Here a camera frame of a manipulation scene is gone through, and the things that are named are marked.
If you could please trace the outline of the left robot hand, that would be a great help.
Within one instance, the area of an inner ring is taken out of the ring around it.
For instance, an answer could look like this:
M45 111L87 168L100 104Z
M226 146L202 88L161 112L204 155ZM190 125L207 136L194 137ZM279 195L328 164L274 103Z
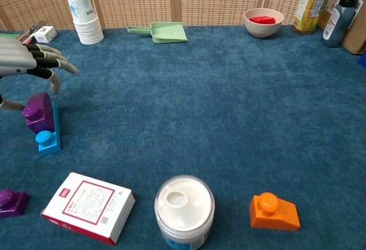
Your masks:
M43 78L50 81L52 93L58 94L61 82L53 68L62 69L71 74L78 72L78 69L57 49L1 37L1 77L29 74Z

